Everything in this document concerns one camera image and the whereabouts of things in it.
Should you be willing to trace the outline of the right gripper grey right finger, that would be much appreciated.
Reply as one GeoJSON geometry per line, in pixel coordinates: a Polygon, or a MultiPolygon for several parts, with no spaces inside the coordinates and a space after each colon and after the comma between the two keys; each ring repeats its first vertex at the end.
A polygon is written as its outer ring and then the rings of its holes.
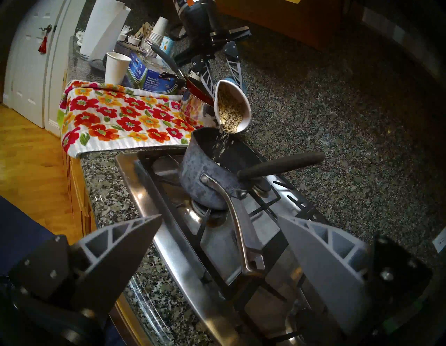
{"type": "Polygon", "coordinates": [[[371,244],[333,226],[278,216],[303,273],[348,337],[368,337],[414,303],[432,270],[381,234],[371,244]]]}

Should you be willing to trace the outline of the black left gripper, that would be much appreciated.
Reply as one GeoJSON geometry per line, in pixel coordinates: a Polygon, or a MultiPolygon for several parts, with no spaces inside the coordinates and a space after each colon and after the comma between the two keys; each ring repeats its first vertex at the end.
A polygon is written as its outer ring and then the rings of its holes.
{"type": "Polygon", "coordinates": [[[189,47],[176,54],[174,60],[179,67],[191,63],[191,79],[205,96],[206,101],[214,101],[215,89],[208,60],[224,48],[226,63],[230,69],[232,83],[246,91],[240,55],[236,42],[251,36],[247,26],[227,29],[220,20],[216,1],[174,1],[182,36],[174,36],[174,41],[189,39],[189,47]]]}

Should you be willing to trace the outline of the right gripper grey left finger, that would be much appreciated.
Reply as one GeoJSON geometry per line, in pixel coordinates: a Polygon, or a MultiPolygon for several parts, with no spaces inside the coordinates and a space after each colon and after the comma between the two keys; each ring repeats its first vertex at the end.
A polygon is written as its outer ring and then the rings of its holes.
{"type": "Polygon", "coordinates": [[[53,236],[9,272],[18,288],[58,308],[107,315],[147,253],[160,214],[104,226],[73,245],[53,236]]]}

